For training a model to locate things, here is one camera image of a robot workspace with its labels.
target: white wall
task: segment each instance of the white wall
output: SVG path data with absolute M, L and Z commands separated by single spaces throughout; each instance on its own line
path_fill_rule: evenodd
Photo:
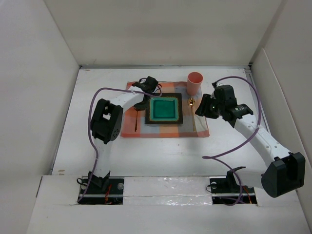
M 287 0 L 252 66 L 272 134 L 307 156 L 298 195 L 312 228 L 312 1 Z
M 79 64 L 248 65 L 281 0 L 45 0 Z
M 0 0 L 0 233 L 26 233 L 77 72 L 42 0 Z

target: square plate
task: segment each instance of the square plate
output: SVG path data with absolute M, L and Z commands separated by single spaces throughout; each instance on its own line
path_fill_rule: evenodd
M 152 97 L 146 110 L 145 124 L 182 124 L 182 94 L 164 93 Z

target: cup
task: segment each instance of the cup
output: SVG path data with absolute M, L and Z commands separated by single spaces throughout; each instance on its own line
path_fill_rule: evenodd
M 201 73 L 198 72 L 189 73 L 186 86 L 187 93 L 191 96 L 196 95 L 202 82 L 203 76 Z

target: purple cable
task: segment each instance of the purple cable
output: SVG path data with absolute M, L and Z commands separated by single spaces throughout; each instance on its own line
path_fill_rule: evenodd
M 93 95 L 93 98 L 91 100 L 91 103 L 90 103 L 90 108 L 89 108 L 89 114 L 88 114 L 88 137 L 89 137 L 89 141 L 90 141 L 90 144 L 92 145 L 93 149 L 95 150 L 96 152 L 96 160 L 94 162 L 94 165 L 93 165 L 93 169 L 91 171 L 91 174 L 90 174 L 90 177 L 88 179 L 88 183 L 86 185 L 86 188 L 84 189 L 84 192 L 82 194 L 82 196 L 78 199 L 77 202 L 80 202 L 81 199 L 83 199 L 83 197 L 86 195 L 87 193 L 87 190 L 89 188 L 89 185 L 91 183 L 91 178 L 94 174 L 94 171 L 97 167 L 97 162 L 98 162 L 98 149 L 97 147 L 95 146 L 95 144 L 93 143 L 92 141 L 92 137 L 91 137 L 91 115 L 92 115 L 92 108 L 93 108 L 93 104 L 94 104 L 94 101 L 96 100 L 96 97 L 97 95 L 99 94 L 99 92 L 101 92 L 102 90 L 111 90 L 111 91 L 118 91 L 118 92 L 125 92 L 125 93 L 138 93 L 138 94 L 144 94 L 144 95 L 147 95 L 147 96 L 150 96 L 150 97 L 160 97 L 162 95 L 162 91 L 161 89 L 159 90 L 160 91 L 160 94 L 155 96 L 155 95 L 152 95 L 152 94 L 148 94 L 148 93 L 145 93 L 145 92 L 142 92 L 142 91 L 133 91 L 133 90 L 125 90 L 125 89 L 112 89 L 112 88 L 100 88 L 99 90 L 96 91 L 96 93 Z
M 255 95 L 256 95 L 256 97 L 257 97 L 257 101 L 258 101 L 258 112 L 259 112 L 259 113 L 258 113 L 258 122 L 257 122 L 257 125 L 258 125 L 258 126 L 257 126 L 256 130 L 254 131 L 254 133 L 253 133 L 247 140 L 245 140 L 243 143 L 241 143 L 241 144 L 238 145 L 237 147 L 235 147 L 235 148 L 233 148 L 233 149 L 231 149 L 231 150 L 228 150 L 228 151 L 226 151 L 226 152 L 224 152 L 224 153 L 215 155 L 215 156 L 203 156 L 203 159 L 213 159 L 213 160 L 216 160 L 216 161 L 222 163 L 223 165 L 227 166 L 227 167 L 233 172 L 233 174 L 236 176 L 236 178 L 237 178 L 237 180 L 238 180 L 238 183 L 239 183 L 239 196 L 238 196 L 238 198 L 235 200 L 235 202 L 234 202 L 233 204 L 228 205 L 228 206 L 233 206 L 233 205 L 236 205 L 237 203 L 241 202 L 240 199 L 241 199 L 242 193 L 243 193 L 242 183 L 241 183 L 240 178 L 238 177 L 238 174 L 237 174 L 228 164 L 226 164 L 225 162 L 223 162 L 223 161 L 221 161 L 220 159 L 217 159 L 217 158 L 218 158 L 218 157 L 221 157 L 221 156 L 224 156 L 224 155 L 227 155 L 227 154 L 229 154 L 229 153 L 232 153 L 232 152 L 234 152 L 235 150 L 240 149 L 241 147 L 243 147 L 244 145 L 246 145 L 248 142 L 250 142 L 250 141 L 254 138 L 254 136 L 258 133 L 258 131 L 259 131 L 259 126 L 260 126 L 260 123 L 261 123 L 261 101 L 260 101 L 260 95 L 259 95 L 258 91 L 256 90 L 256 88 L 253 86 L 252 83 L 250 83 L 248 80 L 244 79 L 243 77 L 237 77 L 237 76 L 224 77 L 224 78 L 218 79 L 218 80 L 216 81 L 216 83 L 218 83 L 218 82 L 220 82 L 220 81 L 222 81 L 222 80 L 224 80 L 224 79 L 230 79 L 230 78 L 241 79 L 241 80 L 247 82 L 247 83 L 252 87 L 252 89 L 254 90 Z

